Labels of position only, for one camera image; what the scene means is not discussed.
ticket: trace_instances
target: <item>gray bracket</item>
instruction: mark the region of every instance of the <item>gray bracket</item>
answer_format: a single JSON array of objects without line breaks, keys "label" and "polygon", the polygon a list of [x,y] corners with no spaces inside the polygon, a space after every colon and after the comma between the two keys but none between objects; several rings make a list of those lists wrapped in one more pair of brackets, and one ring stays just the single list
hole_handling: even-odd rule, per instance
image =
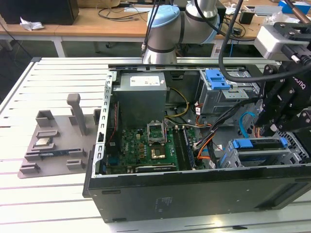
[{"label": "gray bracket", "polygon": [[79,95],[69,94],[67,101],[73,107],[73,116],[53,116],[49,110],[38,112],[38,125],[20,167],[19,178],[86,171],[86,151],[91,151],[96,142],[99,115],[98,111],[83,115],[79,100]]}]

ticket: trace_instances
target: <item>computer case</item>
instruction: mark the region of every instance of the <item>computer case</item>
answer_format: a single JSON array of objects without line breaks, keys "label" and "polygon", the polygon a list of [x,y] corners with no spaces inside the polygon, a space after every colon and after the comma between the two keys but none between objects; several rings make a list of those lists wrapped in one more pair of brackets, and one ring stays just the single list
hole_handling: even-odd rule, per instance
[{"label": "computer case", "polygon": [[79,14],[77,0],[0,0],[0,14],[7,24],[30,22],[71,25]]},{"label": "computer case", "polygon": [[[158,66],[155,71],[167,72],[174,68]],[[177,68],[179,72],[184,69],[182,66]],[[192,72],[196,70],[194,66],[190,68]],[[235,70],[233,72],[236,75],[241,75],[243,69],[250,76],[260,74],[257,67],[251,65],[245,67],[232,65],[230,68]],[[120,69],[126,71],[135,69],[137,72],[135,66],[122,65],[120,68],[116,66],[118,73]],[[107,79],[105,103],[101,110],[104,113],[101,117],[104,119],[108,118],[106,109],[109,106],[110,96],[115,98],[110,93],[113,89],[111,81],[114,74],[112,71],[107,74],[111,80]],[[189,85],[186,78],[180,75],[174,82],[183,83],[184,88],[180,85],[178,89],[182,93],[187,93],[185,90],[189,89]],[[167,82],[167,85],[176,87],[174,82]],[[107,122],[103,121],[100,124],[104,128]],[[228,142],[232,138],[231,130],[229,126],[219,129],[214,138],[215,144]],[[310,133],[308,137],[286,132],[280,136],[291,143],[291,149],[295,150],[295,153],[305,155],[306,163],[225,169],[180,169],[162,173],[128,171],[127,174],[121,175],[97,175],[97,169],[106,170],[109,161],[105,156],[110,152],[104,152],[104,142],[96,143],[90,154],[83,195],[85,198],[93,198],[105,223],[279,210],[311,189],[309,152],[303,150],[310,141]],[[94,161],[104,161],[104,166],[100,167],[100,163],[97,163],[99,164],[97,167]]]}]

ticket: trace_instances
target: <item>ram slot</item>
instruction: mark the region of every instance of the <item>ram slot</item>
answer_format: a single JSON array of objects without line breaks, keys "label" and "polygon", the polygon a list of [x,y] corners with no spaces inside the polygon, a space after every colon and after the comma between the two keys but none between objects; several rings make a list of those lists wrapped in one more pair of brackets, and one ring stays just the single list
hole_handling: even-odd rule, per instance
[{"label": "ram slot", "polygon": [[188,155],[188,139],[185,138],[184,129],[173,129],[173,138],[176,150],[179,170],[191,170],[191,164]]}]

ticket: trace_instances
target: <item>black computer case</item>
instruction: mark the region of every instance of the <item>black computer case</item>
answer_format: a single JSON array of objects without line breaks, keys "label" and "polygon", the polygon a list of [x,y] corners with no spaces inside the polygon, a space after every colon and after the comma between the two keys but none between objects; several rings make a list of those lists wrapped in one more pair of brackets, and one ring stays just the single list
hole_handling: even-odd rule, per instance
[{"label": "black computer case", "polygon": [[79,14],[77,0],[0,0],[0,14],[7,24],[30,22],[71,25]]}]

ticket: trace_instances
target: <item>blue plastic latch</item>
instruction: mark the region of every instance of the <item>blue plastic latch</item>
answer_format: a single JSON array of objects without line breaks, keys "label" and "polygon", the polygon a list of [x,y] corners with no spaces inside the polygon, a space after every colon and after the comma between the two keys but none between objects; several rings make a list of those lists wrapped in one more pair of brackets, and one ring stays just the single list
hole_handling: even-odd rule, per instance
[{"label": "blue plastic latch", "polygon": [[230,85],[225,81],[224,76],[217,69],[207,69],[205,71],[206,79],[211,84],[212,90],[229,90]]},{"label": "blue plastic latch", "polygon": [[237,142],[237,140],[233,140],[233,141],[232,141],[232,145],[233,145],[233,148],[234,148],[234,149],[237,149],[237,148],[240,147],[239,144],[238,144],[238,142]]},{"label": "blue plastic latch", "polygon": [[254,147],[253,143],[249,139],[235,139],[232,141],[232,145],[233,145],[234,149]]},{"label": "blue plastic latch", "polygon": [[223,162],[225,161],[225,158],[227,157],[227,153],[224,154],[223,158],[221,159],[219,165],[221,166]]},{"label": "blue plastic latch", "polygon": [[281,141],[283,147],[288,147],[288,142],[287,142],[285,137],[280,138],[280,141]]}]

